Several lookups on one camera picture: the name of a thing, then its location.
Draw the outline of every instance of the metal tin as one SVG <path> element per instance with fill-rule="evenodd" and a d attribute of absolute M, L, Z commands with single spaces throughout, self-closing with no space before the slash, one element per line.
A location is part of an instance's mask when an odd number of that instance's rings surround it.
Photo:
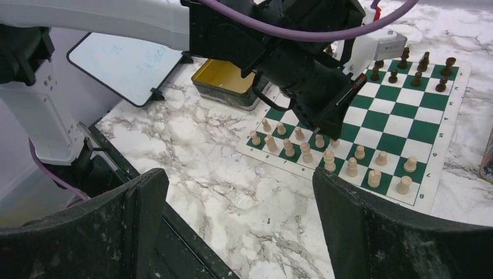
<path fill-rule="evenodd" d="M 242 110 L 253 110 L 260 99 L 252 91 L 255 74 L 241 78 L 240 68 L 228 61 L 208 59 L 192 76 L 192 82 L 202 97 Z M 270 82 L 261 78 L 258 88 L 263 94 Z"/>

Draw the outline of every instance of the chess pawn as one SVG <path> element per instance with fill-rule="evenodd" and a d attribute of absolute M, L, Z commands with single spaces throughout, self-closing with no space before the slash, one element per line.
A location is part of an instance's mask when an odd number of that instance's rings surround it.
<path fill-rule="evenodd" d="M 350 158 L 348 160 L 348 169 L 346 171 L 346 174 L 349 177 L 356 177 L 356 176 L 358 176 L 358 162 L 356 161 L 355 158 Z"/>
<path fill-rule="evenodd" d="M 263 130 L 264 130 L 265 132 L 268 132 L 268 131 L 270 131 L 270 129 L 271 129 L 269 122 L 268 122 L 268 121 L 267 121 L 267 119 L 265 119 L 265 118 L 264 118 L 264 119 L 262 119 L 262 126 L 263 126 Z"/>
<path fill-rule="evenodd" d="M 251 131 L 250 132 L 250 137 L 252 138 L 253 145 L 259 145 L 260 144 L 260 138 L 257 135 L 257 132 L 256 131 Z"/>
<path fill-rule="evenodd" d="M 404 170 L 408 173 L 412 173 L 416 170 L 417 158 L 414 156 L 409 157 L 408 161 L 404 163 Z"/>
<path fill-rule="evenodd" d="M 375 163 L 381 167 L 385 166 L 387 164 L 387 153 L 385 151 L 380 151 Z"/>
<path fill-rule="evenodd" d="M 284 124 L 282 122 L 277 123 L 277 133 L 280 135 L 286 134 L 286 127 L 284 127 Z"/>
<path fill-rule="evenodd" d="M 292 143 L 289 139 L 284 140 L 284 153 L 288 157 L 293 157 L 294 156 L 294 148 L 292 147 Z"/>
<path fill-rule="evenodd" d="M 401 182 L 397 184 L 395 189 L 397 193 L 401 195 L 406 195 L 407 193 L 409 193 L 409 187 L 411 186 L 412 183 L 413 180 L 409 176 L 403 176 L 401 178 Z"/>

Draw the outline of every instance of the cable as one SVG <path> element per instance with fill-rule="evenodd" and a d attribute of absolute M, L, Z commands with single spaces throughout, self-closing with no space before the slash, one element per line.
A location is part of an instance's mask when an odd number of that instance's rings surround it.
<path fill-rule="evenodd" d="M 60 184 L 61 186 L 71 190 L 72 193 L 76 194 L 79 198 L 81 198 L 83 201 L 89 200 L 89 197 L 86 196 L 84 193 L 79 191 L 78 189 L 75 189 L 72 187 L 70 184 L 67 182 L 61 180 L 58 176 L 53 174 L 51 171 L 49 171 L 43 163 L 40 161 L 38 156 L 36 155 L 36 150 L 34 149 L 34 145 L 31 142 L 31 139 L 29 139 L 29 151 L 31 152 L 31 157 L 33 158 L 34 163 L 42 170 L 49 178 L 53 179 L 55 182 Z"/>
<path fill-rule="evenodd" d="M 333 32 L 307 32 L 281 28 L 258 21 L 249 16 L 243 15 L 242 13 L 229 8 L 226 5 L 223 5 L 217 0 L 200 0 L 200 2 L 202 2 L 204 5 L 245 26 L 275 37 L 303 42 L 334 42 L 353 39 L 362 35 L 366 35 L 368 33 L 382 29 L 383 27 L 398 20 L 408 11 L 410 11 L 418 3 L 418 1 L 419 0 L 407 0 L 390 15 L 364 26 Z"/>

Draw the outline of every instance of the pawn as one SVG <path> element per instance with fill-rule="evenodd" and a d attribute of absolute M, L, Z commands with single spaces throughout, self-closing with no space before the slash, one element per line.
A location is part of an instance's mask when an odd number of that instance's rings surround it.
<path fill-rule="evenodd" d="M 395 189 L 397 190 L 397 193 L 401 195 L 406 195 L 409 193 L 409 187 L 413 183 L 413 180 L 409 176 L 403 176 L 401 178 L 401 182 L 397 184 Z"/>
<path fill-rule="evenodd" d="M 325 147 L 325 141 L 324 141 L 322 135 L 315 135 L 315 146 L 317 148 L 324 148 Z"/>
<path fill-rule="evenodd" d="M 292 143 L 288 138 L 284 140 L 284 153 L 288 157 L 293 157 L 295 153 Z"/>
<path fill-rule="evenodd" d="M 435 87 L 435 90 L 437 92 L 445 92 L 446 90 L 446 83 L 448 82 L 448 78 L 447 77 L 442 77 L 440 79 L 440 82 L 437 84 L 437 86 Z"/>
<path fill-rule="evenodd" d="M 356 177 L 358 176 L 358 162 L 356 161 L 355 158 L 350 158 L 348 161 L 348 169 L 346 171 L 346 174 L 349 177 Z"/>
<path fill-rule="evenodd" d="M 397 70 L 392 70 L 390 76 L 388 77 L 389 83 L 397 83 Z"/>
<path fill-rule="evenodd" d="M 257 135 L 256 131 L 251 131 L 250 137 L 252 138 L 253 145 L 259 145 L 260 144 L 261 140 L 260 140 L 259 136 Z"/>
<path fill-rule="evenodd" d="M 381 167 L 387 164 L 387 153 L 385 151 L 380 151 L 375 163 Z"/>
<path fill-rule="evenodd" d="M 373 70 L 371 71 L 371 76 L 370 79 L 373 81 L 377 81 L 380 79 L 380 75 L 378 73 L 378 68 L 374 67 Z"/>
<path fill-rule="evenodd" d="M 269 122 L 267 121 L 267 119 L 265 119 L 265 118 L 264 118 L 264 119 L 262 119 L 262 125 L 263 125 L 263 130 L 264 130 L 265 132 L 270 131 L 271 127 L 270 127 L 270 124 L 269 124 Z"/>
<path fill-rule="evenodd" d="M 418 71 L 416 74 L 415 74 L 415 77 L 414 79 L 411 81 L 411 86 L 412 87 L 420 87 L 421 86 L 421 77 L 423 76 L 423 74 L 421 74 L 420 71 Z"/>
<path fill-rule="evenodd" d="M 408 173 L 412 173 L 416 170 L 417 158 L 414 156 L 409 157 L 408 161 L 404 163 L 404 170 Z"/>
<path fill-rule="evenodd" d="M 286 134 L 286 127 L 284 127 L 284 124 L 282 122 L 277 123 L 277 133 L 280 135 Z"/>

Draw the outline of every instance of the green square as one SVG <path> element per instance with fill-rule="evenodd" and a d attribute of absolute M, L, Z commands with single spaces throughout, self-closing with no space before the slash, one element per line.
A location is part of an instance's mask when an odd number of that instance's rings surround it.
<path fill-rule="evenodd" d="M 246 145 L 250 146 L 251 148 L 262 150 L 262 148 L 265 145 L 265 137 L 267 137 L 267 135 L 264 134 L 264 133 L 260 133 L 260 132 L 257 131 L 257 136 L 260 138 L 260 144 L 259 145 L 253 144 L 251 138 L 248 140 L 248 142 L 246 143 Z"/>
<path fill-rule="evenodd" d="M 383 133 L 378 142 L 377 149 L 385 150 L 387 153 L 400 156 L 404 150 L 406 138 L 401 138 L 396 135 Z"/>
<path fill-rule="evenodd" d="M 445 65 L 435 65 L 435 68 L 433 68 L 433 72 L 431 73 L 431 77 L 441 79 L 443 76 L 440 72 L 443 70 L 443 68 L 445 68 Z M 458 67 L 452 67 L 452 74 L 447 77 L 448 80 L 449 81 L 455 80 L 455 78 L 457 78 L 458 72 L 459 72 Z"/>
<path fill-rule="evenodd" d="M 286 150 L 281 151 L 281 154 L 279 154 L 279 157 L 283 158 L 286 161 L 290 161 L 293 163 L 297 163 L 299 157 L 301 156 L 301 149 L 299 148 L 299 145 L 293 144 L 293 149 L 294 149 L 294 156 L 293 157 L 288 157 L 286 156 Z"/>
<path fill-rule="evenodd" d="M 286 129 L 286 133 L 284 135 L 280 135 L 279 132 L 277 131 L 277 126 L 276 128 L 274 129 L 274 131 L 272 132 L 272 136 L 275 137 L 275 138 L 282 138 L 283 140 L 286 139 L 286 138 L 290 138 L 291 134 L 293 133 L 294 131 L 294 126 L 292 125 L 289 125 L 289 124 L 284 124 L 284 128 Z"/>
<path fill-rule="evenodd" d="M 348 157 L 346 158 L 346 160 L 349 160 L 349 158 L 355 156 L 354 154 L 356 152 L 357 147 L 358 147 L 358 144 L 353 144 L 353 146 L 351 147 L 351 150 L 349 151 L 349 154 L 348 154 Z M 375 154 L 375 149 L 372 149 L 372 148 L 365 146 L 365 157 L 361 160 L 357 159 L 358 164 L 365 166 L 365 167 L 369 166 L 371 163 L 371 159 L 373 158 L 373 154 Z"/>
<path fill-rule="evenodd" d="M 405 103 L 395 103 L 390 114 L 414 119 L 416 117 L 417 109 L 417 106 L 411 106 Z"/>
<path fill-rule="evenodd" d="M 361 127 L 383 132 L 385 125 L 387 125 L 387 120 L 387 114 L 369 110 L 366 112 L 365 120 L 363 121 Z"/>
<path fill-rule="evenodd" d="M 273 108 L 270 108 L 267 114 L 265 115 L 265 118 L 267 119 L 272 119 L 275 121 L 281 121 L 283 118 L 285 112 L 280 112 L 279 110 L 275 110 Z"/>
<path fill-rule="evenodd" d="M 407 89 L 412 89 L 412 90 L 418 90 L 418 91 L 425 91 L 426 87 L 428 86 L 428 82 L 430 82 L 430 79 L 428 77 L 422 77 L 421 78 L 421 86 L 414 87 L 411 85 L 411 82 L 415 79 L 414 74 L 408 76 L 406 78 L 406 81 L 404 81 L 404 84 L 402 85 L 403 88 Z"/>
<path fill-rule="evenodd" d="M 424 164 L 422 162 L 418 162 L 416 164 L 416 170 L 412 173 L 408 173 L 404 169 L 404 164 L 407 161 L 408 161 L 407 158 L 401 157 L 399 159 L 399 163 L 397 164 L 397 168 L 395 169 L 394 176 L 397 176 L 397 177 L 409 176 L 413 180 L 413 182 L 421 184 L 421 182 L 423 181 L 423 177 L 424 177 L 424 171 L 426 170 L 426 164 Z"/>
<path fill-rule="evenodd" d="M 411 69 L 411 65 L 413 64 L 412 62 L 408 61 L 408 66 L 405 69 L 399 69 L 397 65 L 399 64 L 401 60 L 392 60 L 392 63 L 390 63 L 390 67 L 388 68 L 388 71 L 392 70 L 397 70 L 397 73 L 399 74 L 409 74 L 409 70 Z"/>
<path fill-rule="evenodd" d="M 373 102 L 373 98 L 357 95 L 354 98 L 353 102 L 351 103 L 351 106 L 355 106 L 361 109 L 368 109 L 370 108 L 372 102 Z"/>
<path fill-rule="evenodd" d="M 387 173 L 382 173 L 382 179 L 380 180 L 380 185 L 378 185 L 377 188 L 372 188 L 370 185 L 368 185 L 368 175 L 370 174 L 371 169 L 368 169 L 365 174 L 365 178 L 363 179 L 363 182 L 361 183 L 361 187 L 368 189 L 370 191 L 379 193 L 381 195 L 386 195 L 388 188 L 390 187 L 390 184 L 392 183 L 392 176 Z"/>
<path fill-rule="evenodd" d="M 344 162 L 346 162 L 346 161 L 342 160 L 341 158 L 337 158 L 337 157 L 334 158 L 335 170 L 334 170 L 333 174 L 335 174 L 336 176 L 339 175 L 339 173 L 342 170 L 342 166 L 344 165 Z M 324 162 L 323 158 L 319 163 L 319 167 L 325 167 L 325 162 Z"/>
<path fill-rule="evenodd" d="M 400 92 L 401 89 L 399 87 L 382 85 L 378 89 L 375 98 L 395 102 L 397 101 L 397 97 L 399 97 Z"/>
<path fill-rule="evenodd" d="M 448 96 L 425 92 L 419 106 L 423 108 L 436 109 L 443 112 L 445 111 L 447 103 Z"/>
<path fill-rule="evenodd" d="M 438 128 L 440 128 L 439 124 L 415 120 L 409 131 L 408 138 L 427 144 L 433 144 L 437 137 Z"/>
<path fill-rule="evenodd" d="M 342 124 L 341 140 L 354 142 L 360 127 L 348 123 Z"/>
<path fill-rule="evenodd" d="M 366 71 L 366 79 L 369 83 L 378 83 L 381 84 L 382 81 L 385 78 L 385 74 L 387 73 L 386 71 L 378 71 L 378 80 L 371 80 L 371 73 L 373 72 L 372 69 L 369 69 Z"/>

